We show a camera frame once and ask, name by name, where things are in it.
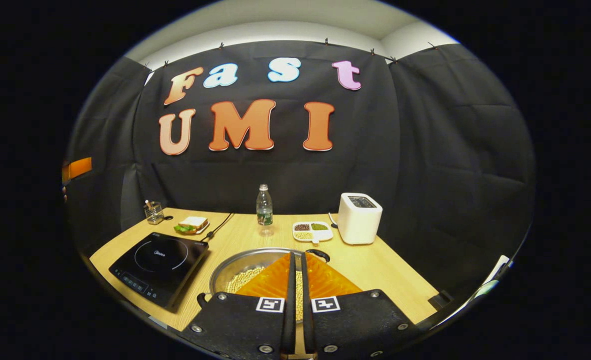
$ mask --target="white toaster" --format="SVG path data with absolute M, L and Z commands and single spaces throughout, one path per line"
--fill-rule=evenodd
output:
M 343 193 L 337 210 L 337 230 L 347 244 L 371 244 L 376 239 L 382 206 L 368 194 Z

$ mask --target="pot handle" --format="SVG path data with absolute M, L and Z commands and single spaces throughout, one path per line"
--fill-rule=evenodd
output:
M 200 308 L 204 308 L 205 305 L 207 305 L 204 292 L 200 292 L 199 294 L 197 294 L 197 304 L 200 305 Z
M 310 248 L 309 250 L 305 251 L 305 253 L 312 253 L 313 255 L 318 255 L 321 258 L 324 258 L 327 262 L 330 262 L 332 260 L 328 253 L 318 250 L 316 248 Z

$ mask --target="wooden table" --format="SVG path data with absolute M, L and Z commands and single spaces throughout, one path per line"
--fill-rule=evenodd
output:
M 181 303 L 177 312 L 170 312 L 128 288 L 109 268 L 120 256 L 131 249 L 140 240 L 152 232 L 200 240 L 210 230 L 214 230 L 227 218 L 225 212 L 204 212 L 167 207 L 165 216 L 174 219 L 165 220 L 158 225 L 150 225 L 144 219 L 140 223 L 122 232 L 104 244 L 90 257 L 97 271 L 123 296 L 138 308 L 159 321 L 182 331 L 200 311 L 196 297 L 200 293 L 209 293 L 209 280 L 216 267 L 230 256 L 257 248 L 289 248 L 298 251 L 320 249 L 327 253 L 329 265 L 346 276 L 362 290 L 381 289 L 414 323 L 423 321 L 436 312 L 428 300 L 438 292 L 409 264 L 393 251 L 380 237 L 372 244 L 350 245 L 342 241 L 337 228 L 331 228 L 333 238 L 321 241 L 318 245 L 311 242 L 297 241 L 291 229 L 293 223 L 300 221 L 323 221 L 330 224 L 327 214 L 273 215 L 274 233 L 271 237 L 261 237 L 255 214 L 234 214 L 209 241 L 207 256 L 199 265 L 191 283 L 181 290 Z M 209 227 L 200 235 L 181 235 L 174 230 L 178 221 L 188 216 L 206 217 Z M 304 354 L 302 324 L 298 324 L 296 351 Z

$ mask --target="glass cup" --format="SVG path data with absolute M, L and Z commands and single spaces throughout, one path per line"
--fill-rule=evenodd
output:
M 158 225 L 165 219 L 165 214 L 163 214 L 163 205 L 159 201 L 151 201 L 149 202 L 151 208 L 147 205 L 144 206 L 144 216 L 146 216 L 146 221 L 152 225 Z

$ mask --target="metal pot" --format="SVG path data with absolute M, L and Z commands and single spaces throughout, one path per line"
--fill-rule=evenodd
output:
M 209 281 L 211 294 L 227 291 L 227 284 L 241 272 L 259 267 L 268 267 L 289 252 L 295 254 L 295 268 L 299 271 L 301 269 L 300 257 L 304 254 L 300 250 L 285 247 L 264 247 L 236 253 L 236 255 L 229 257 L 218 265 L 211 274 L 211 280 Z M 329 255 L 318 249 L 311 249 L 306 252 L 321 256 L 327 262 L 330 260 Z

